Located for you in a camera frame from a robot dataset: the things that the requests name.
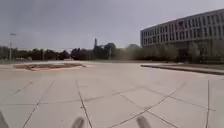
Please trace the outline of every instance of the street light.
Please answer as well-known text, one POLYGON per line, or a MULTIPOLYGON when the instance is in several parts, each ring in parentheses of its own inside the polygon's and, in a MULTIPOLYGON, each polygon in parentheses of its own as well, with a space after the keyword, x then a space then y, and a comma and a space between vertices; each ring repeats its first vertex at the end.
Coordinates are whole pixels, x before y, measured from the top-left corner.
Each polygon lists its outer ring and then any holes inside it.
MULTIPOLYGON (((10 33, 10 36, 17 36, 15 33, 10 33)), ((9 61, 11 62, 12 60, 12 43, 9 43, 9 61)))

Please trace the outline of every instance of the distant building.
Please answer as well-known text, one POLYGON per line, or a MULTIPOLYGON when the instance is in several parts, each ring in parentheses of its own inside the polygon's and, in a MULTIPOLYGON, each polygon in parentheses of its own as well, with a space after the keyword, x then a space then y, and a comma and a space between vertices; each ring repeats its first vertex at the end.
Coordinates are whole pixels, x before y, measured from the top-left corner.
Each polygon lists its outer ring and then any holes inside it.
POLYGON ((143 48, 174 44, 179 52, 186 52, 189 44, 195 42, 210 46, 212 51, 213 43, 224 43, 224 9, 169 21, 140 33, 143 48))
POLYGON ((98 45, 97 43, 98 43, 98 42, 97 42, 97 39, 95 38, 95 39, 94 39, 94 48, 98 45))

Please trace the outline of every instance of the sky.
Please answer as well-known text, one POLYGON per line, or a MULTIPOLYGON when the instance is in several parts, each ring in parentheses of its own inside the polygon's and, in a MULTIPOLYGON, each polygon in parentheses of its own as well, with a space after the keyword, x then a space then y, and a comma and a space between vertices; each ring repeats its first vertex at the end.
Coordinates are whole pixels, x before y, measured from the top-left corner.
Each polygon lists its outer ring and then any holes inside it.
POLYGON ((91 49, 97 38, 124 48, 140 45, 144 28, 222 8, 223 0, 0 0, 0 45, 91 49))

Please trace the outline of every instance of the ground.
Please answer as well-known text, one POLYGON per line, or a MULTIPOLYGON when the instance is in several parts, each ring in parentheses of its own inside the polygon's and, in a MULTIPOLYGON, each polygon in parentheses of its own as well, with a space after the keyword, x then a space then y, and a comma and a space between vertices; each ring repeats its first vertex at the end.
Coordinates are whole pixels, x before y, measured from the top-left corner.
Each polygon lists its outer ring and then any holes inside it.
POLYGON ((0 110, 10 128, 223 128, 224 76, 82 62, 87 68, 26 71, 0 66, 0 110))

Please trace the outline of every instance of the curb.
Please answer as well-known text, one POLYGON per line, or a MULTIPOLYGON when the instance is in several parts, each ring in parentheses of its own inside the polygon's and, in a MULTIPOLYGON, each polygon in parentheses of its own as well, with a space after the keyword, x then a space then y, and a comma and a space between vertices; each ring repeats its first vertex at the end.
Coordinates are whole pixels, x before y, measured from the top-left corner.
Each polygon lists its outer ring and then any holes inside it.
POLYGON ((218 71, 206 71, 201 69, 186 69, 186 68, 174 68, 174 67, 167 67, 167 66, 152 66, 152 65, 141 65, 141 67, 148 67, 148 68, 159 68, 159 69, 168 69, 168 70, 176 70, 176 71, 186 71, 186 72, 197 72, 197 73, 205 73, 205 74, 213 74, 213 75, 224 75, 224 72, 218 71))

